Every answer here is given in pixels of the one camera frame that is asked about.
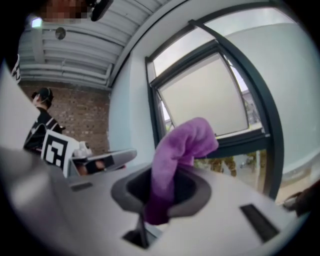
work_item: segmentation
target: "wall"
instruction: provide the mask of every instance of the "wall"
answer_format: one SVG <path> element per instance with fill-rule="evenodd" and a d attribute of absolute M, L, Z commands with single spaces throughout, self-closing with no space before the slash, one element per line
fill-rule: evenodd
<path fill-rule="evenodd" d="M 54 99 L 48 112 L 66 127 L 63 134 L 88 142 L 95 154 L 108 151 L 108 91 L 48 81 L 21 81 L 19 85 L 29 99 L 40 88 L 50 88 Z"/>
<path fill-rule="evenodd" d="M 163 42 L 185 27 L 189 20 L 199 19 L 223 8 L 251 2 L 261 1 L 189 0 L 169 12 L 149 29 L 131 51 L 127 60 L 129 67 L 125 68 L 125 65 L 122 67 L 113 85 L 109 113 L 111 150 L 116 149 L 118 143 L 135 148 L 137 157 L 130 163 L 131 165 L 151 162 L 153 159 L 155 144 L 148 101 L 145 57 L 151 55 Z M 129 116 L 129 123 L 124 118 L 116 119 L 112 116 Z"/>
<path fill-rule="evenodd" d="M 131 61 L 128 59 L 115 81 L 110 99 L 109 144 L 111 151 L 131 148 L 129 90 Z"/>
<path fill-rule="evenodd" d="M 252 28 L 227 36 L 265 80 L 279 112 L 287 173 L 320 154 L 320 59 L 296 24 Z"/>

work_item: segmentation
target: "white wall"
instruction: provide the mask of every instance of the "white wall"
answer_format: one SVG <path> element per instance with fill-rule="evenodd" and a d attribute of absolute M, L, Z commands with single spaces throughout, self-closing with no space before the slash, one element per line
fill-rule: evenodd
<path fill-rule="evenodd" d="M 131 60 L 128 59 L 122 67 L 122 72 L 115 81 L 109 106 L 109 133 L 110 150 L 124 150 L 132 148 L 129 109 L 129 90 Z"/>
<path fill-rule="evenodd" d="M 296 24 L 252 28 L 227 36 L 254 64 L 271 91 L 284 138 L 283 173 L 320 154 L 320 59 Z"/>
<path fill-rule="evenodd" d="M 137 157 L 130 163 L 151 162 L 155 152 L 147 93 L 145 57 L 189 20 L 199 19 L 234 5 L 261 2 L 260 0 L 189 0 L 158 21 L 132 50 L 114 84 L 110 101 L 110 149 L 135 148 Z"/>

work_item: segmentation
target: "roller shade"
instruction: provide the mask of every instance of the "roller shade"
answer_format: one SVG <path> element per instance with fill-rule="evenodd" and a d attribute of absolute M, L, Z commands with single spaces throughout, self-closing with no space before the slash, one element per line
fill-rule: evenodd
<path fill-rule="evenodd" d="M 217 136 L 248 129 L 240 90 L 218 53 L 176 76 L 159 93 L 175 126 L 203 117 Z"/>

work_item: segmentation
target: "window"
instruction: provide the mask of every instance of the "window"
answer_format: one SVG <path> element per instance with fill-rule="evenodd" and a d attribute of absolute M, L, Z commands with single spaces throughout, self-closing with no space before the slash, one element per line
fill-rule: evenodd
<path fill-rule="evenodd" d="M 266 7 L 227 14 L 211 20 L 205 25 L 222 36 L 228 36 L 242 30 L 280 23 L 293 23 L 293 21 L 275 8 Z M 196 28 L 182 36 L 153 60 L 154 78 L 183 56 L 212 39 L 214 39 L 212 35 L 200 28 Z"/>
<path fill-rule="evenodd" d="M 293 21 L 271 7 L 200 20 L 146 58 L 155 145 L 175 126 L 203 117 L 219 148 L 196 159 L 196 167 L 229 174 L 275 199 L 284 161 L 280 117 L 266 82 L 228 35 Z"/>
<path fill-rule="evenodd" d="M 222 36 L 261 26 L 294 23 L 275 8 L 259 8 L 234 12 L 207 22 L 205 25 Z"/>
<path fill-rule="evenodd" d="M 267 151 L 257 150 L 221 158 L 196 159 L 194 166 L 236 177 L 262 193 L 266 178 Z"/>
<path fill-rule="evenodd" d="M 203 117 L 217 136 L 249 128 L 238 86 L 218 53 L 162 86 L 159 94 L 175 126 Z"/>

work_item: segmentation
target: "black jacket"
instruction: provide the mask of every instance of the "black jacket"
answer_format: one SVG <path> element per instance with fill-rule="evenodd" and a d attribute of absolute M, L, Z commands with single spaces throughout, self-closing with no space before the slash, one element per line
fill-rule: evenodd
<path fill-rule="evenodd" d="M 37 109 L 40 111 L 40 115 L 24 144 L 24 148 L 29 150 L 42 149 L 47 130 L 62 134 L 58 122 L 45 109 L 41 107 L 37 107 Z"/>

